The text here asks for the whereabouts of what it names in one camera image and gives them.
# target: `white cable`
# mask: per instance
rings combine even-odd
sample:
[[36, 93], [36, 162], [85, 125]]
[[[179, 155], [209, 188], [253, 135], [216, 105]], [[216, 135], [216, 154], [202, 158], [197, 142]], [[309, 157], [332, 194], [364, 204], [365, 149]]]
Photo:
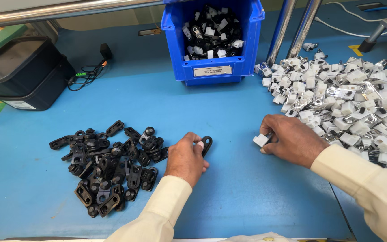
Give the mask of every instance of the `white cable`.
[[352, 36], [357, 36], [357, 37], [365, 37], [365, 38], [368, 38], [368, 37], [369, 37], [369, 36], [367, 36], [367, 35], [357, 35], [357, 34], [352, 34], [352, 33], [346, 32], [346, 31], [344, 31], [344, 30], [341, 30], [341, 29], [339, 29], [339, 28], [336, 28], [336, 27], [334, 27], [334, 26], [331, 26], [331, 25], [325, 23], [324, 21], [322, 21], [322, 20], [319, 19], [318, 17], [315, 17], [314, 19], [315, 19], [316, 21], [318, 21], [318, 22], [320, 22], [320, 23], [322, 23], [322, 24], [324, 24], [324, 25], [330, 27], [330, 28], [333, 28], [333, 29], [335, 29], [335, 30], [338, 30], [338, 31], [340, 31], [340, 32], [342, 32], [342, 33], [345, 33], [345, 34], [347, 34], [347, 35], [352, 35]]
[[375, 19], [375, 20], [364, 19], [363, 17], [361, 17], [361, 16], [359, 16], [359, 15], [357, 15], [357, 14], [354, 14], [354, 13], [352, 13], [352, 12], [349, 12], [349, 11], [344, 7], [344, 5], [341, 4], [341, 3], [337, 3], [337, 2], [329, 2], [329, 3], [325, 3], [324, 5], [330, 4], [330, 3], [335, 3], [335, 4], [340, 5], [347, 13], [352, 14], [353, 16], [358, 17], [358, 18], [364, 20], [365, 22], [379, 22], [379, 21], [381, 21], [381, 19]]

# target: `man's right hand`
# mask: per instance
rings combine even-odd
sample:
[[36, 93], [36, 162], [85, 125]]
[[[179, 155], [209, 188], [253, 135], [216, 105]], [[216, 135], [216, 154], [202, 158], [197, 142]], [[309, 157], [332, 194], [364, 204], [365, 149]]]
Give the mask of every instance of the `man's right hand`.
[[262, 120], [259, 132], [267, 135], [270, 131], [274, 131], [273, 136], [277, 136], [278, 141], [263, 146], [261, 153], [275, 154], [308, 169], [316, 157], [329, 146], [324, 139], [301, 123], [298, 118], [268, 114]]
[[164, 176], [180, 177], [194, 188], [201, 174], [210, 166], [202, 157], [204, 143], [201, 139], [189, 132], [177, 144], [170, 146]]

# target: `black plastic container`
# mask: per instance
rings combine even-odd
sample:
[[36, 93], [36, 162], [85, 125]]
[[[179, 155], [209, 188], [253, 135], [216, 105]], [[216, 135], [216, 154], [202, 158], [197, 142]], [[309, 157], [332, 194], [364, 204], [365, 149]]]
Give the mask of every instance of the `black plastic container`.
[[49, 75], [28, 95], [22, 97], [0, 96], [11, 107], [30, 111], [48, 109], [67, 86], [66, 79], [76, 74], [64, 56]]
[[0, 48], [0, 96], [26, 96], [61, 61], [47, 36], [15, 38]]

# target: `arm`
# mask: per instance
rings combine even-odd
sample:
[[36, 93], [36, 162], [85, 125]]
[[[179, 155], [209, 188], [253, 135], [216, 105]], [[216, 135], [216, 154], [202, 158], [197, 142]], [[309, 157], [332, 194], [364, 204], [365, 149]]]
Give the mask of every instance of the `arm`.
[[387, 169], [333, 145], [320, 153], [311, 170], [354, 197], [367, 225], [387, 241]]
[[201, 137], [194, 133], [170, 146], [164, 177], [139, 217], [116, 230], [105, 242], [170, 242], [192, 188], [209, 167], [201, 155], [203, 148]]
[[266, 144], [261, 148], [262, 153], [275, 154], [311, 169], [353, 196], [364, 208], [368, 226], [387, 241], [387, 169], [338, 145], [329, 146], [297, 118], [267, 115], [260, 132], [267, 134], [271, 130], [278, 142]]

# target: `metal stand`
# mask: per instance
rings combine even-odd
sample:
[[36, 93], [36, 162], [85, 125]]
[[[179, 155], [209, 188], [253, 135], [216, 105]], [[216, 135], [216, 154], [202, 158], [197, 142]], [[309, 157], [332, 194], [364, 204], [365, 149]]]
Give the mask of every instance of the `metal stand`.
[[377, 43], [377, 39], [387, 29], [387, 19], [382, 19], [379, 23], [379, 26], [374, 30], [370, 37], [364, 39], [362, 44], [358, 47], [360, 52], [370, 52], [373, 46]]
[[50, 37], [53, 44], [58, 41], [58, 33], [52, 28], [52, 26], [47, 21], [33, 22], [31, 23], [31, 25], [40, 35]]
[[267, 64], [272, 66], [276, 62], [277, 54], [282, 46], [283, 38], [285, 37], [286, 28], [289, 20], [292, 17], [292, 12], [295, 8], [296, 0], [284, 0], [282, 10], [280, 11], [276, 29], [274, 30], [273, 39], [271, 40], [270, 49], [268, 50]]
[[56, 19], [49, 20], [49, 24], [53, 26], [53, 28], [58, 31], [59, 28], [61, 28], [61, 25], [58, 23]]
[[291, 47], [289, 48], [286, 58], [294, 58], [298, 56], [301, 50], [305, 37], [308, 34], [311, 24], [313, 23], [314, 17], [316, 16], [317, 10], [319, 10], [322, 0], [309, 0], [305, 7], [303, 17], [298, 26], [297, 33], [292, 40]]

